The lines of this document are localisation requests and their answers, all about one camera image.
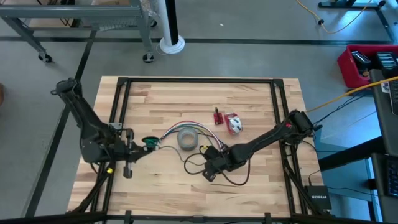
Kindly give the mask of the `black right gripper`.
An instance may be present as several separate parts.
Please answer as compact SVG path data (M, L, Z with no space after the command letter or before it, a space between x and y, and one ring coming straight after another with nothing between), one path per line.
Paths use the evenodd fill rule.
M232 171L232 163L227 154L220 152L214 146L202 145L201 154L206 160L202 175L207 181L214 181L216 174L221 174L224 171Z

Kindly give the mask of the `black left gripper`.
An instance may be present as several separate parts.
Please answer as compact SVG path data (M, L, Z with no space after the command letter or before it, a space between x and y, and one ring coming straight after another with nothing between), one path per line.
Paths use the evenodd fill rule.
M148 156L153 153L155 150L155 144L149 143L140 146L134 143L134 131L133 129L123 129L126 132L127 142L121 139L121 136L117 136L116 138L116 160L117 161L125 161L125 165L123 167L123 177L131 178L132 170L131 170L131 161L130 156L132 154L133 148L133 162L137 162L139 159Z

